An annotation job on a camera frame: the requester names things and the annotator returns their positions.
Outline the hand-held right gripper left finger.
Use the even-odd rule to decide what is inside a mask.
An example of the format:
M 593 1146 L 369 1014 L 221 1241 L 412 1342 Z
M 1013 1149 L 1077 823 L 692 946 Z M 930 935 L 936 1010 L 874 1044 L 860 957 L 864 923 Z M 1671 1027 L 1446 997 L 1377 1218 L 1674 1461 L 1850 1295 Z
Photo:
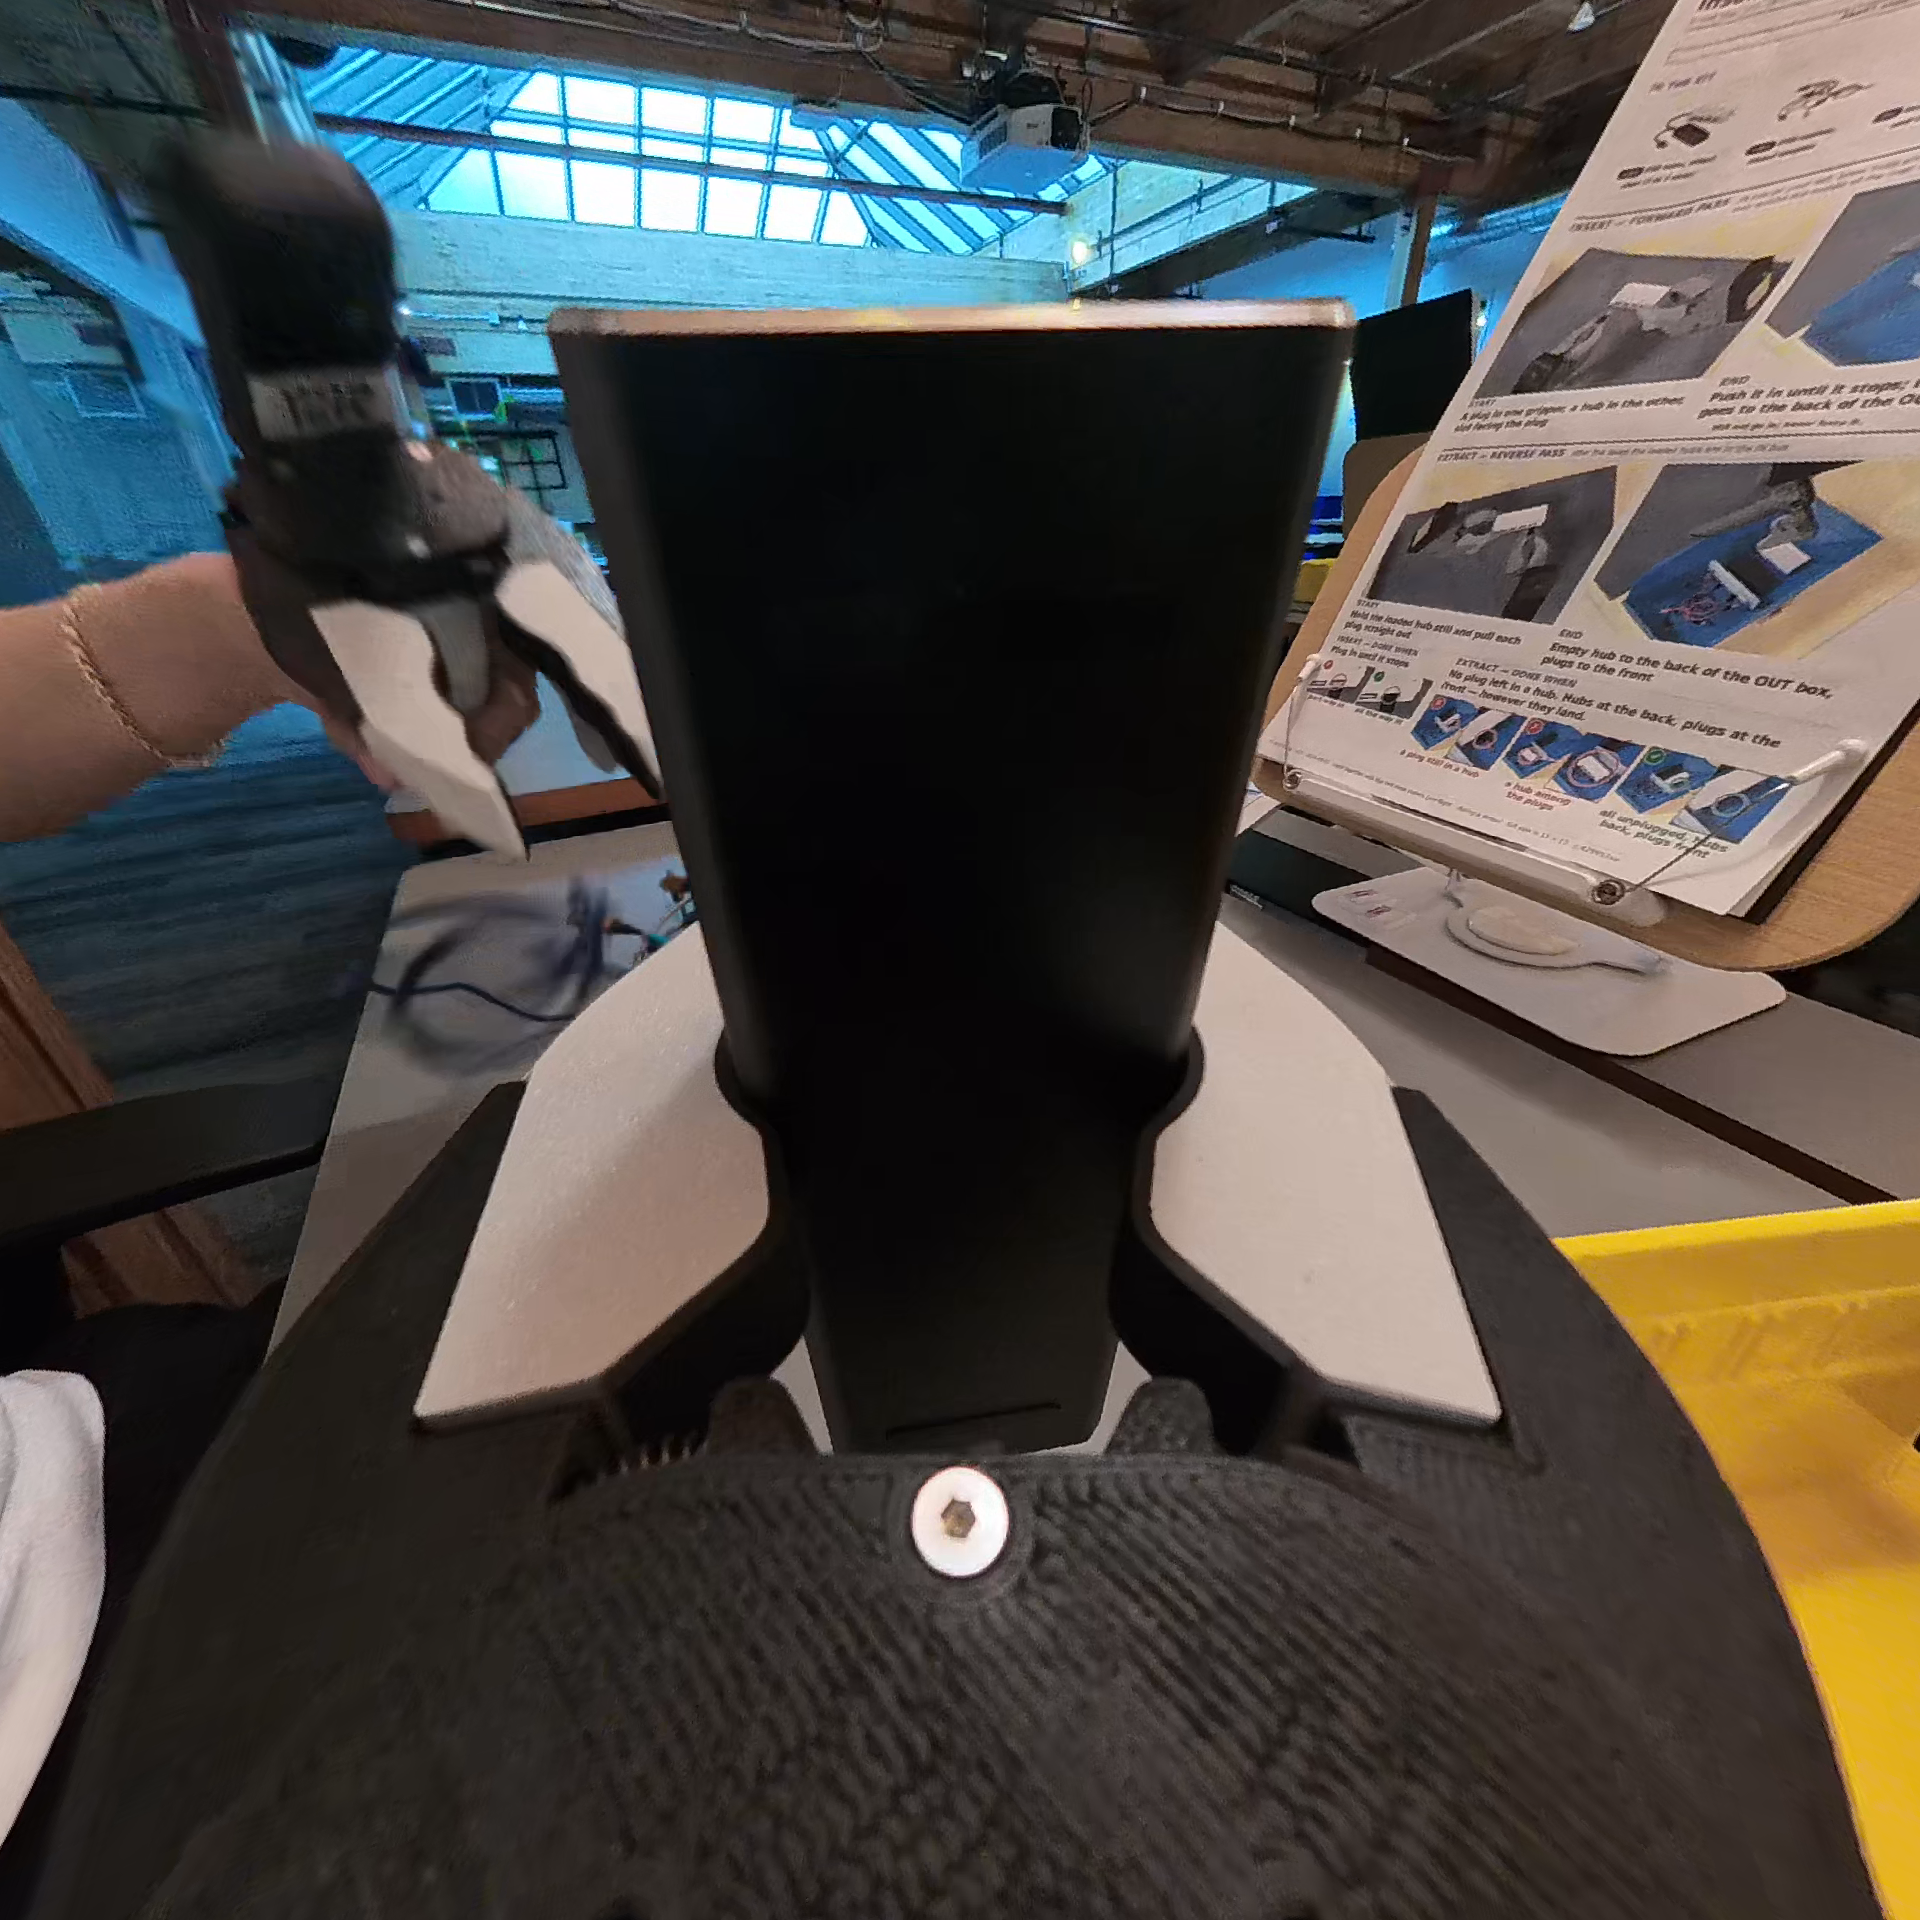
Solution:
M 704 1411 L 688 1346 L 738 1310 L 717 1380 L 775 1375 L 797 1348 L 797 1274 L 776 1247 L 761 1134 L 721 1091 L 721 1004 L 702 933 L 605 990 L 521 1084 L 414 1417 L 454 1434 L 583 1406 L 662 1361 Z

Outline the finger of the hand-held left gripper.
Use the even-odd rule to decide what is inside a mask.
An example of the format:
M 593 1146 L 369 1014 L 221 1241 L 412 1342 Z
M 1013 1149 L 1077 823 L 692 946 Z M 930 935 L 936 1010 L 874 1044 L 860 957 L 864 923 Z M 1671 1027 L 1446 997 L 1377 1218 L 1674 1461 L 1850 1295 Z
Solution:
M 559 695 L 583 755 L 660 801 L 655 741 L 632 649 L 616 622 L 553 561 L 508 565 L 490 611 L 508 654 Z
M 508 790 L 479 756 L 466 719 L 438 685 L 438 649 L 414 611 L 365 602 L 310 607 L 332 663 L 356 707 L 356 733 L 422 810 L 478 849 L 525 860 Z

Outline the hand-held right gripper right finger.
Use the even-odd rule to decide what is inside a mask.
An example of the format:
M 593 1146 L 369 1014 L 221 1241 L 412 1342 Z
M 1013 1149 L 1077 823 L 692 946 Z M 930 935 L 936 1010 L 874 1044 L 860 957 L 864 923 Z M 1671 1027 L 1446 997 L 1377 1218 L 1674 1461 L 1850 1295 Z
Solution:
M 1350 1420 L 1502 1426 L 1391 1082 L 1232 929 L 1213 930 L 1184 1082 L 1140 1146 L 1111 1316 L 1151 1379 L 1197 1387 L 1233 1455 L 1338 1452 Z

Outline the black multi-port usb hub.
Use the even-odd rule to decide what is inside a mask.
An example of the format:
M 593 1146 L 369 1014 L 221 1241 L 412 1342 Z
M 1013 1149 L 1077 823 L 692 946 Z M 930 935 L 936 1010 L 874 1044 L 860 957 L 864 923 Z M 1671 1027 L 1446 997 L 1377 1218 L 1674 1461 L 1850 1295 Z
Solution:
M 551 346 L 832 1442 L 1085 1437 L 1353 313 L 566 309 Z

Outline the yellow plastic bin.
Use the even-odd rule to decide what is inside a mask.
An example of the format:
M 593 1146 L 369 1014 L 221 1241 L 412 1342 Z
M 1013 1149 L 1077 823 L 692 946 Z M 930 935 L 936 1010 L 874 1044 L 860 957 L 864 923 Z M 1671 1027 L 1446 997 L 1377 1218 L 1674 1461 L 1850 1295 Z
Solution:
M 1663 1375 L 1791 1611 L 1886 1916 L 1918 1916 L 1918 1205 L 1556 1241 Z

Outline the person's left hand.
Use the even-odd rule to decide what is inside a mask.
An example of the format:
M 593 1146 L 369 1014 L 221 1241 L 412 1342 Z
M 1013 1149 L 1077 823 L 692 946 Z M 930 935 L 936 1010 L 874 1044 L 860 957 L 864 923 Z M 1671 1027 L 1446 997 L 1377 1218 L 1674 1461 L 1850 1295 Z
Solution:
M 285 673 L 284 660 L 263 639 L 247 611 L 232 561 L 226 554 L 197 554 L 177 562 L 183 578 L 207 602 L 207 618 L 221 633 L 220 649 L 232 683 L 256 707 L 300 705 L 314 714 L 329 742 L 346 756 L 380 790 L 392 794 L 404 780 L 376 756 L 364 733 L 364 717 L 346 700 L 346 685 L 309 681 Z M 498 766 L 502 755 L 525 735 L 540 717 L 535 673 L 517 660 L 494 663 L 487 690 L 463 716 L 471 750 L 484 766 Z

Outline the black office chair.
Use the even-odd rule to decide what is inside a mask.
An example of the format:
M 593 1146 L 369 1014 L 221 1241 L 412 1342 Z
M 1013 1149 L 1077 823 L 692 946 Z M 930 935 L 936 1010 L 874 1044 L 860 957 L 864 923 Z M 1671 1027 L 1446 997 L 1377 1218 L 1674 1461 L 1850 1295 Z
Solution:
M 240 1305 L 213 1279 L 128 1279 L 84 1310 L 66 1247 L 313 1169 L 335 1103 L 332 1082 L 300 1078 L 143 1094 L 4 1134 L 4 1373 L 70 1373 L 100 1396 L 117 1551 L 157 1538 L 268 1355 L 280 1286 Z

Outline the white ceiling projector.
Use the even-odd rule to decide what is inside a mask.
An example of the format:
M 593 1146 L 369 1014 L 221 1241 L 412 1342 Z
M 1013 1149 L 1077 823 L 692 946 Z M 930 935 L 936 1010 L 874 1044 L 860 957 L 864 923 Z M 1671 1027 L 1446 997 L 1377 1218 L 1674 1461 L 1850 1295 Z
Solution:
M 1069 103 L 998 105 L 961 138 L 961 190 L 1038 199 L 1065 181 L 1088 156 L 1088 125 Z

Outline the printed instruction sheet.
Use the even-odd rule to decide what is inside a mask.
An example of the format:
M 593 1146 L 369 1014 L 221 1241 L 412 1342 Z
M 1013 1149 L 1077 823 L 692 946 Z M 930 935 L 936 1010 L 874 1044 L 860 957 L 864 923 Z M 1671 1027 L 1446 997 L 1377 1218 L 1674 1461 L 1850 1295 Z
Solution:
M 1768 913 L 1916 719 L 1916 52 L 1673 7 L 1261 741 L 1288 801 Z

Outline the black monitor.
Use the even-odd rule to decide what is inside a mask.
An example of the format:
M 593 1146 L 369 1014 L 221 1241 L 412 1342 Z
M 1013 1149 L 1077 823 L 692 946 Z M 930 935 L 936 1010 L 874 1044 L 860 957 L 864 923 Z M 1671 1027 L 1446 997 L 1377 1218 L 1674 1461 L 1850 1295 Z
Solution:
M 1428 436 L 1472 367 L 1481 301 L 1456 290 L 1360 319 L 1350 342 L 1354 441 Z

